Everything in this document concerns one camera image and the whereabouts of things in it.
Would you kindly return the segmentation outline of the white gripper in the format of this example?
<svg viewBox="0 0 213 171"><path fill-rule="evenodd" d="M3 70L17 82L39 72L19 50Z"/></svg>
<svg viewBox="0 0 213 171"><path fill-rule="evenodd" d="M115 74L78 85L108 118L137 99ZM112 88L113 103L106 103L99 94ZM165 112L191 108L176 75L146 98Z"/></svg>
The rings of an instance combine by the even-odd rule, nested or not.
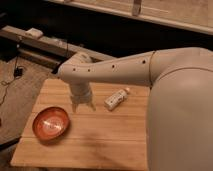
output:
<svg viewBox="0 0 213 171"><path fill-rule="evenodd" d="M88 103L88 106L96 111L92 101L92 90L88 83L71 84L69 86L71 92L71 100L73 113L77 112L78 104Z"/></svg>

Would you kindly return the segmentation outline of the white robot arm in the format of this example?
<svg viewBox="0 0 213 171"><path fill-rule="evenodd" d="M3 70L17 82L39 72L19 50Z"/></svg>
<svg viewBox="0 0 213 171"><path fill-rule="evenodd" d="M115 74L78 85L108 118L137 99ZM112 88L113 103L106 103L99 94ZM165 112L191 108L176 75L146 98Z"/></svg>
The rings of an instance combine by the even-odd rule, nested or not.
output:
<svg viewBox="0 0 213 171"><path fill-rule="evenodd" d="M213 51L156 50L97 63L78 52L58 77L74 106L92 103L92 82L149 87L148 171L213 171Z"/></svg>

